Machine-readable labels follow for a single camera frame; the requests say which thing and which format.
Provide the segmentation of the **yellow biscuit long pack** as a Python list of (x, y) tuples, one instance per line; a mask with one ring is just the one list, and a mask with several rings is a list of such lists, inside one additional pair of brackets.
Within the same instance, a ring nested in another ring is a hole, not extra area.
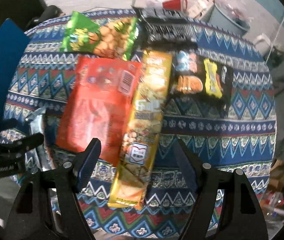
[(171, 53), (143, 51), (142, 76), (133, 96), (108, 207), (143, 207), (159, 143), (171, 67)]

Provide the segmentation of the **red snack bag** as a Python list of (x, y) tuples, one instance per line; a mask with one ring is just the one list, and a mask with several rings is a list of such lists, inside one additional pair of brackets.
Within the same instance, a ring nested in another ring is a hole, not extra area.
[(82, 152), (98, 138), (100, 158), (116, 166), (140, 74), (139, 62), (80, 56), (75, 87), (57, 131), (57, 146)]

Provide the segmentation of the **black yellow cookie bag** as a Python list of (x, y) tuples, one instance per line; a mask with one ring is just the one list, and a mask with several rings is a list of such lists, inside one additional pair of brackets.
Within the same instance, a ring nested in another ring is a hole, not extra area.
[(169, 94), (205, 101), (221, 111), (231, 105), (233, 69), (225, 64), (181, 50), (173, 58)]

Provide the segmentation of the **green snack bag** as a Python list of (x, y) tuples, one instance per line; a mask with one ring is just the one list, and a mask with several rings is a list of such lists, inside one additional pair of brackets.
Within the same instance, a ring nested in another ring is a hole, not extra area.
[(110, 59), (131, 59), (139, 35), (137, 18), (126, 17), (99, 25), (74, 11), (66, 24), (60, 52), (91, 53)]

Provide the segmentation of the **black printed snack bag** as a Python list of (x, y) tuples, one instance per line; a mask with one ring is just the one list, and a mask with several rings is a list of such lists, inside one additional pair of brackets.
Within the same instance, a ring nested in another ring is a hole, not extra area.
[(197, 47), (195, 27), (181, 11), (133, 7), (141, 38), (150, 47)]

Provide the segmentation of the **patterned blue table cloth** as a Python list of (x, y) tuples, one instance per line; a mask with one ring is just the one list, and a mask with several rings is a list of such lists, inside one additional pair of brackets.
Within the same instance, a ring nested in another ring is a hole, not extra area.
[[(28, 114), (48, 110), (45, 137), (56, 139), (60, 116), (75, 85), (77, 53), (61, 53), (69, 17), (47, 20), (28, 30), (28, 44), (14, 73), (6, 98), (4, 118), (15, 118), (16, 128), (0, 134), (9, 143), (28, 134)], [(137, 238), (176, 236), (188, 219), (195, 195), (187, 188), (173, 154), (182, 139), (200, 159), (224, 171), (240, 168), (258, 198), (270, 174), (276, 141), (273, 82), (269, 69), (253, 44), (226, 30), (192, 20), (198, 54), (233, 69), (227, 112), (193, 98), (174, 98), (165, 109), (152, 180), (142, 210), (107, 206), (115, 168), (99, 161), (79, 204), (88, 225), (113, 235)]]

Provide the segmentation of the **white electric kettle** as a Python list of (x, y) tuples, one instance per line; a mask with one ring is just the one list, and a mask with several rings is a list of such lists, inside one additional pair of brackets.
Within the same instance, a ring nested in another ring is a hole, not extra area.
[(273, 48), (270, 38), (264, 33), (256, 36), (252, 43), (262, 57), (266, 57)]

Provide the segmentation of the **light blue trash bin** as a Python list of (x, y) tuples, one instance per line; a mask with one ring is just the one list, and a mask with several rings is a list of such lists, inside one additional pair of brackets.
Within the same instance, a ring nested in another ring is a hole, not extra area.
[(241, 11), (233, 9), (221, 0), (215, 0), (208, 23), (240, 37), (250, 31), (249, 21)]

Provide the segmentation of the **black round speaker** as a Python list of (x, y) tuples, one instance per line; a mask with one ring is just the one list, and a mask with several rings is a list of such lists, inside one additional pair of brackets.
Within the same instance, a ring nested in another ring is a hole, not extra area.
[(25, 30), (34, 28), (46, 20), (61, 17), (63, 15), (65, 15), (65, 13), (59, 7), (55, 5), (49, 5), (48, 7), (46, 7), (41, 16), (34, 17), (28, 22)]

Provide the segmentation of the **white flat carton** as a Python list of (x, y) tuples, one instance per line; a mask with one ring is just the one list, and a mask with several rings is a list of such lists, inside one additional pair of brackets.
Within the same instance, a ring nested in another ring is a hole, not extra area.
[(214, 0), (195, 0), (188, 8), (187, 14), (190, 18), (202, 20), (213, 8)]

